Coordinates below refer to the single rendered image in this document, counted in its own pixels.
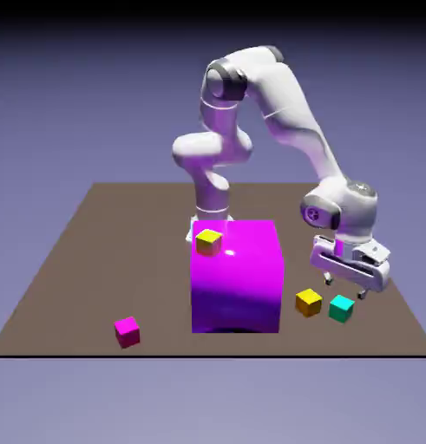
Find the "large magenta box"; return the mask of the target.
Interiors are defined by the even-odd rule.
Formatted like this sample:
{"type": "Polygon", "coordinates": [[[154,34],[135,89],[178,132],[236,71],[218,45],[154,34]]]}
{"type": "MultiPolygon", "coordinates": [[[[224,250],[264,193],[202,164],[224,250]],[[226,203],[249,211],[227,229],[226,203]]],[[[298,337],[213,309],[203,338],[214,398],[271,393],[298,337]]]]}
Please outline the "large magenta box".
{"type": "Polygon", "coordinates": [[[222,234],[221,249],[190,258],[192,332],[279,331],[285,261],[270,219],[200,220],[193,235],[222,234]]]}

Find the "small magenta cube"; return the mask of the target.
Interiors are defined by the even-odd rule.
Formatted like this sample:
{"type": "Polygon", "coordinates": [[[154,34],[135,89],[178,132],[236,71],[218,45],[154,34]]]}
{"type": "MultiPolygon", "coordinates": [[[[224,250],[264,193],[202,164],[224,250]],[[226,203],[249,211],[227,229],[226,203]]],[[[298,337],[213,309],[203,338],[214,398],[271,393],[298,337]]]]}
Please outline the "small magenta cube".
{"type": "Polygon", "coordinates": [[[115,337],[122,349],[129,348],[141,341],[140,326],[134,317],[114,322],[115,337]]]}

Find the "small cyan cube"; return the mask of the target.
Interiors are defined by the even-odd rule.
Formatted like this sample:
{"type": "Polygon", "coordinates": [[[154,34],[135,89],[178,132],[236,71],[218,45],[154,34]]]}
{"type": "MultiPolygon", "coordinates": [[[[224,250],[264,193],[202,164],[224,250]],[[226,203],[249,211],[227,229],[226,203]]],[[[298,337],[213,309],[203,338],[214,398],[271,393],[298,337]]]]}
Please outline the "small cyan cube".
{"type": "Polygon", "coordinates": [[[329,317],[345,323],[352,315],[355,302],[342,295],[336,295],[329,305],[329,317]]]}

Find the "small yellow cube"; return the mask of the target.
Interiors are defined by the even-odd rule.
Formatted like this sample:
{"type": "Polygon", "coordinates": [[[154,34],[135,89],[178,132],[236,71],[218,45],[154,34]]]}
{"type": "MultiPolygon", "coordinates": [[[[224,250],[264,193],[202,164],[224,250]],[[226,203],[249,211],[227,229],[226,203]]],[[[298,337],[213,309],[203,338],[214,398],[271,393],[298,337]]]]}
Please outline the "small yellow cube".
{"type": "Polygon", "coordinates": [[[306,289],[296,294],[295,307],[304,317],[317,315],[322,308],[323,298],[313,289],[306,289]]]}
{"type": "Polygon", "coordinates": [[[220,252],[223,234],[204,229],[195,236],[195,250],[198,254],[212,257],[220,252]]]}

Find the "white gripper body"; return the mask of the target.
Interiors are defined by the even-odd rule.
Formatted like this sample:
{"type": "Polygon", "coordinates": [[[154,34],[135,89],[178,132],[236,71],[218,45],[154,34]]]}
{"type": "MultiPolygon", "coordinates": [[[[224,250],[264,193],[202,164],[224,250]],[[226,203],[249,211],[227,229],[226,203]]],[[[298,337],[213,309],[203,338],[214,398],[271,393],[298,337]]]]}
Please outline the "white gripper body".
{"type": "Polygon", "coordinates": [[[310,263],[323,273],[343,278],[368,291],[381,292],[390,275],[390,251],[375,239],[365,243],[348,243],[316,235],[310,263]]]}

